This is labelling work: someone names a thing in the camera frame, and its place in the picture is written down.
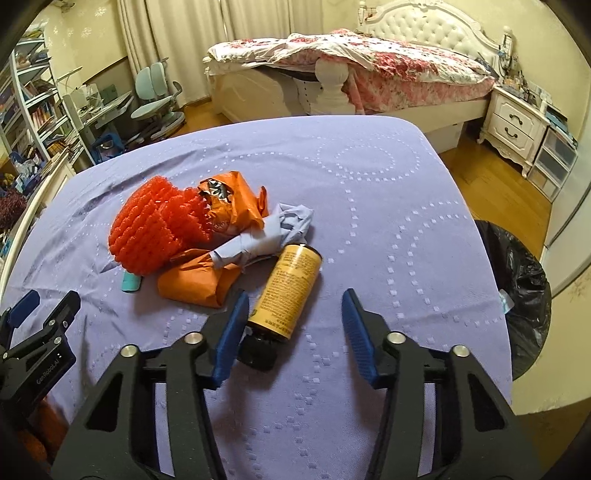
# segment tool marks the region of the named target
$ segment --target purple tablecloth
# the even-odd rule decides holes
[[[156,278],[121,292],[122,268],[107,247],[121,205],[154,175],[185,188],[239,170],[269,205],[314,209],[310,244],[322,273],[291,342],[268,374],[237,364],[207,393],[230,478],[359,480],[371,455],[383,392],[357,373],[340,319],[353,287],[367,310],[429,348],[467,345],[506,398],[507,330],[485,250],[450,174],[421,132],[383,116],[299,117],[218,127],[141,148],[70,180],[34,227],[2,299],[29,289],[41,306],[14,343],[40,329],[69,290],[82,308],[68,330],[77,362],[50,394],[71,420],[119,349],[171,345],[203,324],[207,309],[162,299]],[[238,284],[251,307],[272,268],[249,267]],[[428,470],[433,393],[421,471]],[[158,401],[158,437],[166,438]],[[170,471],[170,459],[163,470]]]

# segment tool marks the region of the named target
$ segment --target black garbage bag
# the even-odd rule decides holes
[[[540,262],[515,235],[490,222],[476,220],[496,286],[515,306],[505,320],[511,344],[513,380],[538,358],[550,328],[552,296]]]

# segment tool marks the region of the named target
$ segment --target drawer handle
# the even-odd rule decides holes
[[[509,118],[510,118],[511,120],[513,120],[514,118],[516,118],[516,119],[517,119],[517,121],[519,122],[519,124],[520,124],[520,125],[523,125],[523,122],[521,121],[521,118],[519,118],[517,115],[510,114],[510,115],[509,115]]]
[[[505,127],[505,133],[506,133],[506,134],[507,134],[509,137],[511,137],[511,138],[517,138],[517,134],[515,134],[515,135],[511,135],[511,134],[509,133],[509,129],[508,129],[507,127]]]

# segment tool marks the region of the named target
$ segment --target floral bedding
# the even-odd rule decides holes
[[[463,102],[485,96],[494,78],[478,62],[438,47],[337,30],[219,43],[209,49],[211,75],[258,66],[314,72],[318,59],[349,65],[343,86],[357,113]]]

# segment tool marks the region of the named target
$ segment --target blue gripper pad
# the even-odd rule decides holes
[[[244,333],[246,321],[248,320],[248,313],[248,295],[242,292],[234,304],[228,324],[213,352],[215,368],[213,370],[212,382],[216,387],[220,387],[224,380],[230,376],[230,369],[238,354],[238,346]]]
[[[345,334],[349,337],[355,361],[357,362],[357,369],[370,385],[374,385],[378,380],[378,371],[374,361],[375,347],[363,323],[361,304],[352,288],[343,293],[341,305],[343,327],[345,328]]]
[[[35,310],[41,299],[35,290],[30,290],[18,303],[11,309],[8,317],[8,324],[12,328],[19,328],[33,310]]]

